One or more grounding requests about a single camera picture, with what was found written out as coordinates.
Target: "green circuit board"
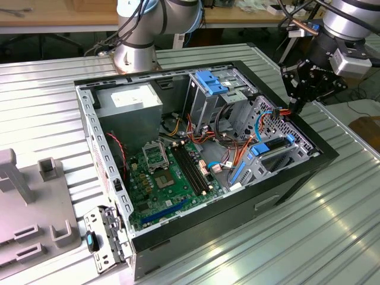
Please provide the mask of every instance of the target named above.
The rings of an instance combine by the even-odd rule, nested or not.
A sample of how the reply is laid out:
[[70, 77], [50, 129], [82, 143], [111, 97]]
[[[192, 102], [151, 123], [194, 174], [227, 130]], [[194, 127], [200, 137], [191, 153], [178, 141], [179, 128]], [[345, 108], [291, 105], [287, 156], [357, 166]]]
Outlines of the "green circuit board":
[[[134, 212], [129, 217], [129, 221], [135, 230], [144, 229], [173, 217], [178, 211], [186, 211], [223, 194], [219, 183], [214, 178], [210, 181], [204, 178], [211, 189], [205, 195], [197, 196], [174, 158], [170, 147], [164, 149], [169, 167], [166, 170], [156, 169], [153, 174], [148, 171], [143, 151], [127, 158], [130, 166], [134, 163], [137, 165], [131, 167], [129, 183], [129, 197], [134, 206]], [[199, 170], [198, 161], [202, 159], [199, 152], [191, 142], [185, 145], [185, 149], [191, 154], [193, 163]], [[149, 222], [143, 222], [144, 218], [152, 217], [164, 210], [171, 213]]]

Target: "aluminum extrusion table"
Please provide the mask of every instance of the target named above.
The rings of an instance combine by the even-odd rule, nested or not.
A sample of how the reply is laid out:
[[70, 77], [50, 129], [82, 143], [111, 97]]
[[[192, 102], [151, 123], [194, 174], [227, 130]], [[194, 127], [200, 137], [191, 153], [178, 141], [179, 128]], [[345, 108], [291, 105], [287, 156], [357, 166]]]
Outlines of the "aluminum extrusion table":
[[[164, 68], [242, 60], [281, 97], [274, 65], [248, 45], [158, 51]], [[83, 215], [106, 203], [84, 139], [73, 80], [115, 74], [109, 57], [0, 65], [0, 148], [17, 166], [42, 157], [63, 162], [82, 237]], [[302, 112], [340, 154], [291, 200], [157, 270], [138, 284], [379, 284], [379, 155], [320, 104]], [[102, 277], [82, 245], [1, 284], [129, 284], [119, 267]]]

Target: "gray stand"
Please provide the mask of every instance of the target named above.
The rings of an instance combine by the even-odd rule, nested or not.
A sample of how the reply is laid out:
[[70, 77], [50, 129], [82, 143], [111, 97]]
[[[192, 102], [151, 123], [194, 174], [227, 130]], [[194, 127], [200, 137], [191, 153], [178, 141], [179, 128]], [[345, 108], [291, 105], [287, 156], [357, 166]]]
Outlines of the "gray stand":
[[12, 149], [0, 151], [0, 279], [81, 244], [60, 161], [16, 168]]

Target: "blue cable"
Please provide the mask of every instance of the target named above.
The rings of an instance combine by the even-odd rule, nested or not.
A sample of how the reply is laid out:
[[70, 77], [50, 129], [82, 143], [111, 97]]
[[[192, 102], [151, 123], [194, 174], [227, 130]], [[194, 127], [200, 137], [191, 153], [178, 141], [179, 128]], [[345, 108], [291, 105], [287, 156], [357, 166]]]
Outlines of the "blue cable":
[[189, 44], [190, 39], [191, 39], [191, 35], [192, 35], [192, 33], [189, 34], [189, 38], [188, 38], [188, 40], [186, 41], [186, 43], [183, 46], [187, 46]]
[[256, 137], [259, 141], [261, 141], [261, 137], [260, 137], [260, 133], [259, 133], [259, 121], [260, 121], [260, 118], [263, 114], [272, 114], [272, 111], [266, 111], [264, 113], [261, 113], [257, 119], [256, 119], [256, 122], [255, 122], [255, 134], [256, 134]]
[[215, 165], [215, 164], [220, 164], [220, 162], [218, 161], [213, 161], [213, 162], [210, 162], [207, 167], [210, 168], [211, 166]]
[[213, 161], [213, 162], [210, 162], [209, 164], [207, 164], [207, 167], [210, 168], [211, 166], [213, 166], [215, 164], [220, 164], [222, 166], [226, 166], [225, 164], [220, 163], [219, 161]]

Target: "ram slot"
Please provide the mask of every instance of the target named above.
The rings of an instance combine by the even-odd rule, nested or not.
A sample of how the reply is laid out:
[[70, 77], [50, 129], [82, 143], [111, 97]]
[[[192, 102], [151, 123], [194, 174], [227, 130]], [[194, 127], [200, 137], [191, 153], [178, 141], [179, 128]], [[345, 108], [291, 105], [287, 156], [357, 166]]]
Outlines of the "ram slot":
[[206, 184], [202, 174], [200, 174], [198, 168], [194, 165], [186, 149], [181, 145], [172, 148], [172, 153], [179, 167], [182, 169], [183, 174], [191, 184], [195, 194], [200, 196], [203, 191], [207, 192], [209, 190], [208, 185]]

